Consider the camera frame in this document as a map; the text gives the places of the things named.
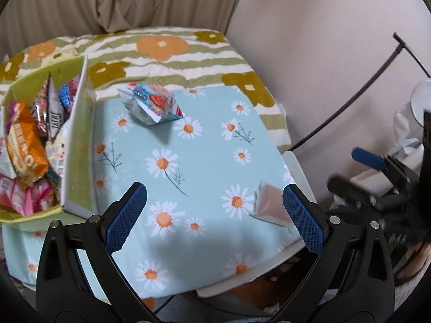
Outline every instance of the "white wall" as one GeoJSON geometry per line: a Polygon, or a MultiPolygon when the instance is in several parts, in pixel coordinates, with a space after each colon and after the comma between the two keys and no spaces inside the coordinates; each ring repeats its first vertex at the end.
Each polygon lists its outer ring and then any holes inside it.
{"type": "MultiPolygon", "coordinates": [[[[397,31],[431,69],[431,14],[422,0],[240,0],[227,31],[287,110],[297,142],[344,104],[397,46],[397,31]]],[[[318,200],[333,173],[363,169],[352,147],[384,153],[392,117],[424,74],[403,51],[377,82],[295,151],[318,200]]]]}

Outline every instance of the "textured blue pad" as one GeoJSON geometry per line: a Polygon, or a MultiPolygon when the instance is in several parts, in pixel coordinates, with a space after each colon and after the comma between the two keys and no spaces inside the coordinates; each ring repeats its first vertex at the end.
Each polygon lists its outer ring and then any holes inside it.
{"type": "Polygon", "coordinates": [[[121,250],[147,202],[147,189],[140,185],[106,229],[105,249],[109,254],[121,250]]]}
{"type": "Polygon", "coordinates": [[[283,205],[299,231],[308,250],[322,255],[325,247],[323,230],[289,186],[283,191],[283,205]]]}
{"type": "Polygon", "coordinates": [[[376,154],[367,152],[362,148],[359,148],[359,147],[353,148],[352,158],[357,162],[360,162],[366,166],[371,167],[374,170],[377,170],[377,171],[386,170],[386,163],[384,161],[384,158],[376,154]]]}

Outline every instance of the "floral striped fabric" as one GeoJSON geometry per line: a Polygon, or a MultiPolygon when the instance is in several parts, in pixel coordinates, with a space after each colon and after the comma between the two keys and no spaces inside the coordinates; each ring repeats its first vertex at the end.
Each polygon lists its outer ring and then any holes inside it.
{"type": "Polygon", "coordinates": [[[74,55],[88,56],[98,100],[118,96],[118,83],[130,81],[172,91],[236,85],[252,102],[279,151],[290,147],[285,117],[272,95],[224,35],[212,30],[158,27],[58,37],[30,46],[0,66],[0,98],[16,78],[74,55]]]}

